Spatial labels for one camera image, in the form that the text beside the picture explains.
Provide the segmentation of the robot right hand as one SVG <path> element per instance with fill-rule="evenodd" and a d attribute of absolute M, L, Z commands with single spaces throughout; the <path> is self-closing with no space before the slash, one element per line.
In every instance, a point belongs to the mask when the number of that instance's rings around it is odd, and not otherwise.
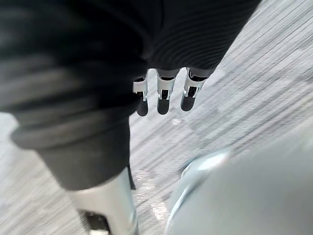
<path fill-rule="evenodd" d="M 180 69 L 181 109 L 192 109 L 258 0 L 3 0 L 0 110 L 18 122 L 89 234 L 138 233 L 129 117 L 169 110 Z"/>

